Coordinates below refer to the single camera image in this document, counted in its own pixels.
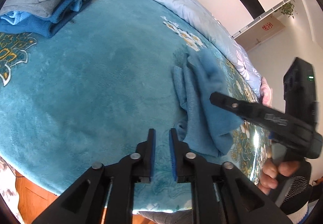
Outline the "person's right hand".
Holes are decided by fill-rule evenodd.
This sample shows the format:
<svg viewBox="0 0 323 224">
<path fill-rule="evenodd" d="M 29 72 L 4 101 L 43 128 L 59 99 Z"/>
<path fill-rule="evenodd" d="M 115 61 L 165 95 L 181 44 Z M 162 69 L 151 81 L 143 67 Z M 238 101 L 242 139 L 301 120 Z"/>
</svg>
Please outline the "person's right hand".
<svg viewBox="0 0 323 224">
<path fill-rule="evenodd" d="M 279 174 L 289 177 L 294 174 L 300 166 L 299 161 L 282 162 L 276 166 L 271 159 L 267 159 L 259 178 L 258 188 L 268 195 L 272 189 L 278 186 L 277 176 Z"/>
</svg>

